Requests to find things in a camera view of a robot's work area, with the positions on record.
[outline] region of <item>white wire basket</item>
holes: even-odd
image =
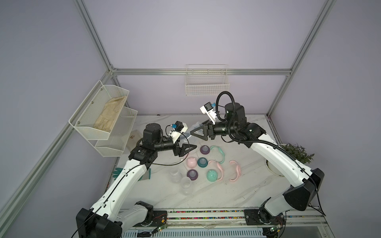
[[[218,95],[229,90],[226,64],[187,64],[187,96]]]
[[[98,140],[94,148],[103,157],[120,157],[126,148],[138,111],[123,107],[119,118],[106,141]]]
[[[123,105],[127,101],[129,91],[115,85],[101,85],[86,109],[76,120],[77,111],[69,119],[69,124],[74,127],[103,157],[118,157],[124,152],[135,122],[137,111],[128,107],[121,107],[115,120],[110,125],[111,130],[103,131],[94,128],[94,124],[103,111],[105,104],[112,98],[126,96]]]

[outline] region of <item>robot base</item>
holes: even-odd
[[[155,217],[164,217],[164,220],[166,221],[167,218],[167,211],[154,211],[154,214],[152,216],[152,223],[148,225],[148,227],[157,227],[162,223],[162,220]],[[134,227],[142,227],[143,225],[141,223],[138,223],[134,225]]]
[[[259,209],[246,209],[243,211],[245,214],[246,225],[277,225],[278,220],[273,217],[269,223],[262,221],[263,218],[260,215]]]

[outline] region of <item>purple bottle cap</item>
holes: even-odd
[[[209,152],[210,152],[210,148],[209,148],[207,145],[203,145],[203,146],[200,148],[200,152],[201,152],[201,154],[203,154],[203,155],[207,155],[207,154],[209,154]]]
[[[199,174],[194,169],[189,170],[187,173],[187,177],[190,178],[192,181],[196,180],[196,178],[198,178],[198,176],[199,176]]]

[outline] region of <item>green leaves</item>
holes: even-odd
[[[299,146],[298,144],[292,145],[288,143],[286,145],[280,145],[280,146],[303,164],[311,163],[312,157],[315,155],[315,154],[308,155],[305,151],[305,148],[302,146]]]

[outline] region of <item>white table surface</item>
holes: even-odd
[[[137,116],[132,130],[137,129],[143,133],[148,123],[158,123],[164,130],[166,125],[176,121],[186,123],[190,127],[197,121],[203,122],[207,119],[206,115]],[[247,115],[247,120],[257,123],[274,138],[264,115]],[[209,169],[216,170],[220,178],[221,172],[215,164],[205,168],[197,166],[195,169],[199,176],[192,181],[193,194],[185,196],[180,192],[180,184],[174,184],[170,181],[169,170],[171,166],[151,165],[151,179],[136,183],[122,209],[129,209],[138,201],[147,202],[153,205],[155,209],[259,207],[266,199],[278,195],[290,185],[285,178],[277,177],[269,172],[265,166],[266,160],[243,144],[225,143],[220,136],[217,136],[215,140],[208,139],[208,141],[197,139],[194,144],[197,145],[197,148],[189,153],[189,157],[192,156],[196,159],[205,157],[208,161],[221,161],[222,156],[217,149],[213,149],[208,155],[201,154],[201,145],[221,147],[225,153],[225,162],[222,164],[225,172],[222,181],[209,182],[206,178]],[[130,152],[126,149],[120,157],[117,167],[124,167],[129,154]],[[172,150],[168,150],[158,152],[155,163],[172,164],[182,158],[175,157]],[[229,164],[230,160],[237,161],[241,166],[242,175],[236,182],[229,181],[237,175],[235,166]],[[176,166],[183,176],[186,176],[189,170],[186,167],[186,161]]]

